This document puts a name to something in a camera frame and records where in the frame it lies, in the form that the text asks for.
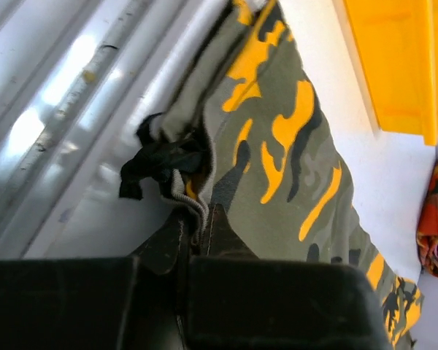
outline camouflage pants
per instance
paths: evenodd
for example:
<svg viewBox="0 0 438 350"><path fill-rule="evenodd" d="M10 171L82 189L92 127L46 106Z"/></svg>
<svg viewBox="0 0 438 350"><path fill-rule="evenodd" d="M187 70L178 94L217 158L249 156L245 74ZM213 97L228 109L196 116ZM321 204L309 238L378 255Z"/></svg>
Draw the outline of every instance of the camouflage pants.
<svg viewBox="0 0 438 350"><path fill-rule="evenodd" d="M276 1L258 16L234 1L155 124L154 138L179 141L192 130L205 138L207 167L198 176L174 170L169 189L171 201L198 216L200 229L209 204L220 203L260 258L361 269L380 297L393 344L414 325L423 297L396 276L359 225L349 169Z"/></svg>

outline yellow container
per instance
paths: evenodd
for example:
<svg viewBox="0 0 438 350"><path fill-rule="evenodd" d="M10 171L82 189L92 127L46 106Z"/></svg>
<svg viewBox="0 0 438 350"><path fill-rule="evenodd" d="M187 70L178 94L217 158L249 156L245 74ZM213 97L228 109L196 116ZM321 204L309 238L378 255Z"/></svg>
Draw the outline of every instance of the yellow container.
<svg viewBox="0 0 438 350"><path fill-rule="evenodd" d="M385 131L438 142L438 0L344 0Z"/></svg>

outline yellow camouflage pattern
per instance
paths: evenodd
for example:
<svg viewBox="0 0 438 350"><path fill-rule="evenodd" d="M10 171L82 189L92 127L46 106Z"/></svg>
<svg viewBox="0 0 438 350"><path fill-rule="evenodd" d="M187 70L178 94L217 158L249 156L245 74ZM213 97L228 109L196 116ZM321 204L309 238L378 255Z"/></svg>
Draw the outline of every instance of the yellow camouflage pattern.
<svg viewBox="0 0 438 350"><path fill-rule="evenodd" d="M215 140L212 201L259 257L360 268L395 344L420 317L423 296L396 276L359 225L350 172L279 4L269 1L254 19L245 0L233 3L238 21L253 29L206 106L226 116Z"/></svg>

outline black strap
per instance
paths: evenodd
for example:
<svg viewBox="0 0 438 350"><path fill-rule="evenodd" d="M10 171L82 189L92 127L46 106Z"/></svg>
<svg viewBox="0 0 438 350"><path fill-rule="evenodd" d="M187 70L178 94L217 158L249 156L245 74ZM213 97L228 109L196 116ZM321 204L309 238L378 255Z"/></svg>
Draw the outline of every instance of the black strap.
<svg viewBox="0 0 438 350"><path fill-rule="evenodd" d="M120 170L120 198L140 201L142 189L139 182L147 177L152 177L163 189L171 181L174 169L184 174L193 174L201 169L205 149L195 140L195 133L176 142L155 141L151 137L149 124L157 115L149 116L137 131L143 147Z"/></svg>

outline gray fabric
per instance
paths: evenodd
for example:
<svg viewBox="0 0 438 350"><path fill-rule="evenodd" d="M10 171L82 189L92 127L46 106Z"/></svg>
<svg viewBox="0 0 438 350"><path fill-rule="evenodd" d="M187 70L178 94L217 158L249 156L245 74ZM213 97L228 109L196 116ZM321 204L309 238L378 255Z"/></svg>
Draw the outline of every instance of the gray fabric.
<svg viewBox="0 0 438 350"><path fill-rule="evenodd" d="M199 123L204 122L202 102L223 80L228 68L241 52L243 44L247 40L247 34L250 32L250 26L245 26L238 21L239 11L238 8L234 8L227 16L223 25L201 54L169 111L153 121L151 133L155 139L158 139L162 133L168 141L177 141L187 136L186 134L191 128L197 128ZM188 206L198 216L200 230L205 229L209 215L208 206L215 174L213 139L222 124L223 120L218 121L217 125L212 128L201 124L206 130L205 136L211 157L209 158L210 170L196 201L185 194L185 182L180 172L173 170L172 174L171 194L174 200L168 201Z"/></svg>
<svg viewBox="0 0 438 350"><path fill-rule="evenodd" d="M237 21L238 17L239 11L234 9L226 18L183 85L178 99L164 116L161 130L170 142L181 139L190 127L198 126L198 114L202 110L199 101L211 90L211 83L225 61L231 60L231 44L248 30Z"/></svg>
<svg viewBox="0 0 438 350"><path fill-rule="evenodd" d="M410 336L410 332L404 334L397 342L395 350L415 349L415 341Z"/></svg>

